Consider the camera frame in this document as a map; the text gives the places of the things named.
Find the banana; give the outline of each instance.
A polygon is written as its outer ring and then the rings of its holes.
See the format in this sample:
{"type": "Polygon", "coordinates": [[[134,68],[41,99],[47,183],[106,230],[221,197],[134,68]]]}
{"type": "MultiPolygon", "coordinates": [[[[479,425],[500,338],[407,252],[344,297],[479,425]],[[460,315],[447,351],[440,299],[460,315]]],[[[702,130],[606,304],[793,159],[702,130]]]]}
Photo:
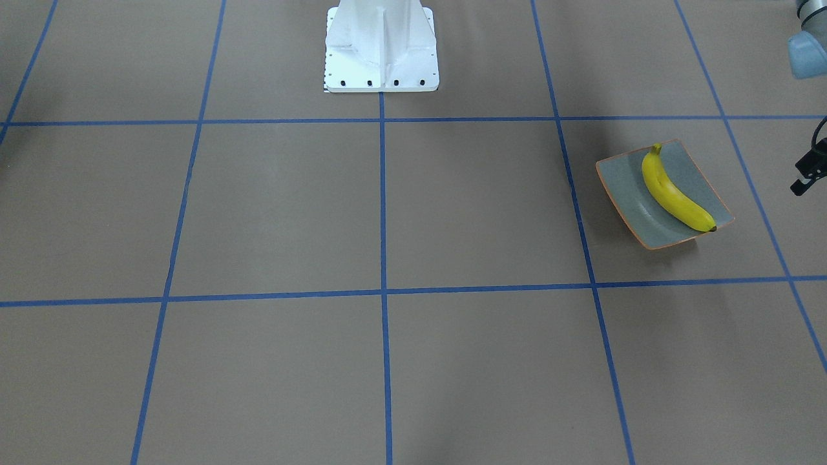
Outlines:
{"type": "Polygon", "coordinates": [[[643,181],[646,183],[649,193],[672,216],[681,220],[686,226],[702,233],[711,233],[718,229],[712,215],[699,204],[693,202],[692,199],[686,197],[669,179],[661,160],[660,144],[655,144],[652,150],[643,158],[641,170],[643,171],[643,181]]]}

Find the grid line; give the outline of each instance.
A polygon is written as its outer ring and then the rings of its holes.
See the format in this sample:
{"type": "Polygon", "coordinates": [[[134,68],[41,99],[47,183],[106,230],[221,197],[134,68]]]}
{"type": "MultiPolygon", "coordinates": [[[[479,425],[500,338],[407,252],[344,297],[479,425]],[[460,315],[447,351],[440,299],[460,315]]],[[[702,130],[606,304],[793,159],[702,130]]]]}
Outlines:
{"type": "Polygon", "coordinates": [[[388,316],[388,228],[385,163],[385,94],[379,93],[380,172],[380,295],[382,299],[382,361],[385,374],[385,463],[394,463],[393,402],[390,389],[390,321],[388,316]]]}
{"type": "MultiPolygon", "coordinates": [[[[729,120],[820,120],[824,115],[727,115],[729,120]]],[[[720,121],[720,115],[591,115],[591,116],[514,116],[514,117],[387,117],[386,123],[406,122],[537,122],[537,121],[720,121]]],[[[337,124],[378,123],[377,117],[340,118],[236,118],[236,119],[157,119],[157,120],[101,120],[101,121],[20,121],[2,122],[4,127],[53,126],[164,126],[198,124],[337,124]]]]}
{"type": "Polygon", "coordinates": [[[158,324],[155,327],[155,339],[152,343],[152,352],[150,355],[150,364],[146,372],[146,384],[144,386],[144,395],[141,401],[141,411],[138,415],[138,425],[135,431],[135,443],[132,446],[131,465],[137,465],[138,456],[141,452],[141,440],[143,438],[144,424],[146,422],[146,412],[149,408],[150,395],[152,392],[152,381],[155,376],[155,365],[158,361],[158,351],[160,349],[161,335],[164,331],[164,320],[166,317],[167,304],[170,302],[170,289],[172,288],[172,277],[175,273],[175,260],[178,257],[178,246],[181,240],[181,231],[184,228],[184,215],[187,210],[187,200],[189,198],[189,182],[193,178],[193,167],[195,165],[195,157],[198,154],[198,142],[201,138],[201,130],[203,127],[202,121],[204,114],[207,112],[207,100],[209,97],[210,82],[213,79],[213,69],[215,68],[215,59],[218,54],[218,42],[221,39],[221,29],[224,22],[224,12],[227,9],[227,0],[221,0],[221,8],[218,12],[218,23],[215,28],[215,37],[213,39],[213,52],[210,55],[209,66],[207,67],[207,78],[204,80],[203,95],[201,97],[201,109],[198,113],[198,125],[195,128],[195,136],[193,137],[193,149],[189,156],[189,165],[187,167],[187,176],[184,181],[184,192],[181,195],[181,206],[178,213],[178,223],[175,227],[175,235],[172,242],[172,251],[170,252],[170,268],[167,272],[166,282],[164,285],[164,295],[160,302],[160,310],[158,312],[158,324]]]}
{"type": "Polygon", "coordinates": [[[726,126],[727,133],[729,134],[729,139],[732,142],[733,148],[735,149],[735,155],[738,157],[738,161],[741,165],[741,169],[743,170],[743,175],[747,179],[747,184],[749,185],[749,189],[752,192],[753,199],[755,200],[755,204],[758,206],[758,211],[761,213],[761,218],[764,222],[764,226],[767,229],[767,234],[769,234],[770,240],[772,241],[772,246],[778,255],[778,261],[781,263],[782,269],[784,270],[784,276],[786,277],[787,282],[790,285],[790,290],[792,291],[793,298],[796,300],[796,305],[798,306],[798,310],[801,313],[801,318],[804,320],[804,324],[807,327],[807,332],[810,334],[810,339],[812,340],[813,346],[815,348],[815,352],[818,355],[821,361],[821,367],[827,372],[827,358],[825,358],[824,349],[821,347],[821,343],[819,342],[818,335],[815,333],[815,328],[813,328],[813,324],[810,321],[810,316],[807,314],[807,310],[804,306],[804,303],[801,301],[801,296],[798,294],[798,289],[796,288],[796,282],[792,279],[792,275],[790,273],[790,268],[787,266],[786,259],[784,258],[784,254],[782,253],[781,246],[778,244],[778,240],[776,239],[776,235],[772,230],[772,225],[770,224],[769,217],[767,216],[767,211],[764,209],[763,202],[761,201],[761,197],[758,195],[758,190],[755,187],[755,183],[753,182],[753,177],[749,173],[749,168],[747,167],[747,162],[743,158],[743,154],[741,153],[741,149],[738,145],[738,141],[735,137],[735,134],[732,130],[732,126],[729,124],[729,119],[724,111],[724,106],[721,104],[720,98],[718,97],[718,92],[715,90],[715,85],[712,82],[712,77],[710,76],[709,70],[706,68],[706,64],[704,62],[703,57],[700,55],[700,49],[698,48],[698,44],[695,41],[695,37],[692,35],[692,29],[689,27],[689,22],[686,20],[686,15],[683,12],[683,8],[681,8],[680,0],[673,0],[675,3],[675,8],[677,9],[678,14],[681,17],[681,21],[683,22],[683,26],[686,29],[686,34],[689,36],[689,41],[692,44],[692,49],[695,51],[695,55],[698,59],[698,63],[700,64],[701,69],[704,72],[704,76],[706,77],[706,82],[710,86],[710,92],[712,93],[712,97],[715,100],[715,105],[718,107],[718,111],[721,116],[721,120],[724,122],[726,126]]]}
{"type": "MultiPolygon", "coordinates": [[[[796,282],[827,281],[827,276],[793,276],[796,282]]],[[[730,284],[761,284],[787,282],[786,276],[755,276],[745,278],[717,278],[697,280],[641,280],[641,281],[597,281],[594,286],[599,289],[619,287],[670,287],[693,285],[730,285],[730,284]]],[[[410,287],[388,288],[387,295],[416,295],[416,294],[466,294],[487,292],[517,292],[542,290],[578,290],[590,289],[591,283],[559,283],[539,285],[479,285],[456,287],[410,287]]],[[[254,294],[204,294],[204,295],[170,295],[169,302],[219,302],[229,300],[288,300],[288,299],[323,299],[330,297],[357,297],[364,295],[382,295],[382,289],[359,290],[320,290],[299,292],[262,292],[254,294]]],[[[110,305],[110,304],[159,304],[162,296],[144,297],[114,297],[99,299],[52,299],[52,300],[5,300],[0,301],[0,309],[26,307],[65,307],[71,305],[110,305]]]]}
{"type": "Polygon", "coordinates": [[[548,94],[552,101],[552,110],[554,111],[555,123],[557,125],[557,137],[560,139],[560,150],[563,156],[563,163],[566,166],[566,177],[568,178],[568,183],[571,188],[571,204],[574,207],[575,217],[577,218],[577,228],[580,231],[580,240],[581,245],[583,247],[583,257],[586,260],[586,269],[589,272],[591,296],[595,302],[595,312],[597,313],[597,321],[600,326],[600,336],[603,339],[603,349],[606,355],[606,364],[609,368],[609,377],[612,381],[612,390],[614,391],[614,403],[616,404],[618,410],[620,428],[623,432],[624,445],[626,447],[626,456],[629,460],[629,465],[635,465],[632,438],[629,435],[629,427],[626,423],[626,411],[624,408],[623,397],[620,394],[620,384],[618,383],[617,371],[614,367],[614,356],[612,355],[611,343],[609,341],[609,333],[606,330],[606,323],[605,319],[603,318],[603,307],[600,303],[600,293],[598,292],[598,287],[595,285],[595,271],[591,264],[589,243],[586,240],[586,230],[583,228],[583,217],[581,215],[580,205],[577,201],[577,191],[575,187],[574,176],[571,173],[571,164],[569,163],[568,150],[566,148],[566,137],[563,134],[562,120],[560,119],[560,110],[557,106],[557,97],[554,93],[554,81],[552,80],[552,73],[548,66],[546,46],[543,42],[543,30],[540,27],[540,19],[539,15],[537,14],[537,4],[535,0],[531,0],[531,10],[534,16],[534,27],[537,29],[537,41],[540,47],[540,56],[543,58],[543,69],[546,73],[548,94]]]}

